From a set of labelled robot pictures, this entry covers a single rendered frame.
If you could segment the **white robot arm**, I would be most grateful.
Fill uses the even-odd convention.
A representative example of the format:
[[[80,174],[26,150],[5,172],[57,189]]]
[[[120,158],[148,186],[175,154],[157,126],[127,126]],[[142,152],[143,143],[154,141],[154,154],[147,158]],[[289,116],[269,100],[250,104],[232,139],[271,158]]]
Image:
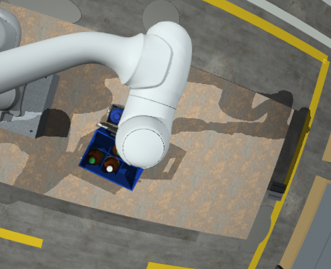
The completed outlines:
[[[20,42],[18,19],[0,8],[0,122],[6,112],[21,116],[28,83],[79,65],[105,65],[130,89],[115,138],[118,154],[143,169],[164,159],[191,65],[191,39],[182,26],[162,21],[129,38],[80,32]]]

